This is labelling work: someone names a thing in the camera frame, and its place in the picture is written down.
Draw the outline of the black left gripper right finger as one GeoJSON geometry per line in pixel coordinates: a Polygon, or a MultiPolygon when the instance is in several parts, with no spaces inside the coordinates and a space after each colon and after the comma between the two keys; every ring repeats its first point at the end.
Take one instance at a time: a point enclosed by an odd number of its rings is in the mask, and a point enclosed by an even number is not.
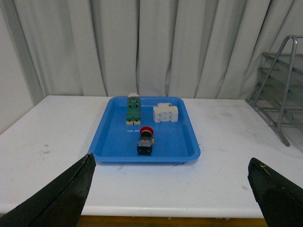
{"type": "Polygon", "coordinates": [[[303,225],[303,189],[268,165],[252,158],[248,180],[269,227],[303,225]]]}

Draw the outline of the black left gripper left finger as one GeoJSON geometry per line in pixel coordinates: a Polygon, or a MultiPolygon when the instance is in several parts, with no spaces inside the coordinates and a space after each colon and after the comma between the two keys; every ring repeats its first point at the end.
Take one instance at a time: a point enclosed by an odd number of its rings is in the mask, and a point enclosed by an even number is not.
{"type": "Polygon", "coordinates": [[[89,194],[96,162],[93,154],[0,218],[2,227],[75,227],[89,194]]]}

